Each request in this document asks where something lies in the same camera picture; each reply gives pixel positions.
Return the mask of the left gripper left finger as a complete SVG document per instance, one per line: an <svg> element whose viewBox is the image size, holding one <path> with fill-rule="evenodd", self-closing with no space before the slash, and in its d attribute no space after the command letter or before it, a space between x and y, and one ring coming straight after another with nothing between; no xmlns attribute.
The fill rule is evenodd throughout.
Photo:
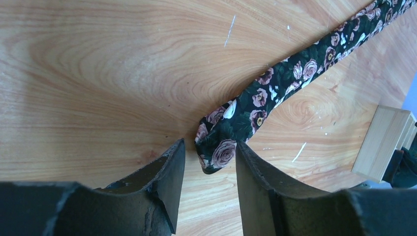
<svg viewBox="0 0 417 236"><path fill-rule="evenodd" d="M185 142L104 188L76 181L3 181L3 236L170 236L177 231Z"/></svg>

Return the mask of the black pink rose tie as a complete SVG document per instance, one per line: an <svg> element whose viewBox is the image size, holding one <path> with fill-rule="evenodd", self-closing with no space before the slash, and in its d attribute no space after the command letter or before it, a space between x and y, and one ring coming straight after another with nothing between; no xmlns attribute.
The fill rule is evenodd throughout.
<svg viewBox="0 0 417 236"><path fill-rule="evenodd" d="M204 116L194 140L202 171L210 175L226 167L236 156L237 143L249 141L277 106L415 3L414 0L371 2L312 45L270 67L240 95Z"/></svg>

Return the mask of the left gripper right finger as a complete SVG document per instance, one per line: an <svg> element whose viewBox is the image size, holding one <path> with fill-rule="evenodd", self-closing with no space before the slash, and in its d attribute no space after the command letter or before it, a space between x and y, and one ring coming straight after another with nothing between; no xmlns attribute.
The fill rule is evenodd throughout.
<svg viewBox="0 0 417 236"><path fill-rule="evenodd" d="M305 184L260 158L236 150L238 199L246 236L414 236L414 189L341 189Z"/></svg>

